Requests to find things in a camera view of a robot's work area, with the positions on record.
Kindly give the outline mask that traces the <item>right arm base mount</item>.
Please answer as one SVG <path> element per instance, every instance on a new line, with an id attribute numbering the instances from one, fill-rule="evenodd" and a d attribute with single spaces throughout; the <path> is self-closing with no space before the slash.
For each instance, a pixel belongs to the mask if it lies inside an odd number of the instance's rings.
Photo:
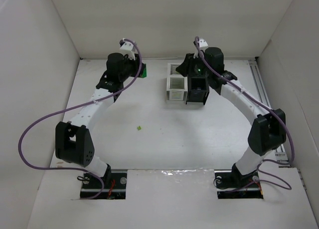
<path id="1" fill-rule="evenodd" d="M 215 170 L 213 181 L 218 199 L 263 199 L 258 173 L 238 179 L 231 170 Z"/>

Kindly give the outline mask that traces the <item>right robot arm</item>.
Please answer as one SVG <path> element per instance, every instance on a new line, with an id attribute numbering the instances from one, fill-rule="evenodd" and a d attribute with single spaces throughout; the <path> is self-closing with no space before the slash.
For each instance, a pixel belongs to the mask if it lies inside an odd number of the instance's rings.
<path id="1" fill-rule="evenodd" d="M 218 47 L 207 47 L 186 54 L 176 71 L 187 78 L 186 102 L 205 104 L 210 89 L 230 101 L 249 121 L 248 148 L 230 172 L 216 175 L 221 190 L 243 188 L 253 181 L 266 155 L 286 141 L 286 116 L 257 101 L 237 76 L 225 70 L 224 54 Z"/>

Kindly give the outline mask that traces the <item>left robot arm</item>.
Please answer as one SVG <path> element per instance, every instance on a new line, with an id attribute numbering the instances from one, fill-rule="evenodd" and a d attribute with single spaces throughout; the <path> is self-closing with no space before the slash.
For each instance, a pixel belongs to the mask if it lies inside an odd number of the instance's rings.
<path id="1" fill-rule="evenodd" d="M 146 66 L 138 54 L 111 53 L 106 61 L 106 71 L 101 76 L 91 96 L 92 104 L 83 106 L 68 122 L 59 122 L 55 128 L 55 156 L 67 163 L 76 164 L 93 173 L 106 184 L 111 177 L 111 167 L 95 154 L 91 131 L 102 114 L 120 96 L 124 82 L 129 77 L 140 77 Z"/>

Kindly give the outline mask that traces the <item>green rounded brick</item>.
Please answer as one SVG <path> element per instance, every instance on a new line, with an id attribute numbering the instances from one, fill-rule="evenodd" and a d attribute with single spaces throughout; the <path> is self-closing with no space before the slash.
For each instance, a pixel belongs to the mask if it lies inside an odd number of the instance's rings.
<path id="1" fill-rule="evenodd" d="M 142 63 L 141 71 L 139 74 L 139 78 L 146 78 L 147 76 L 147 67 L 145 63 Z"/>

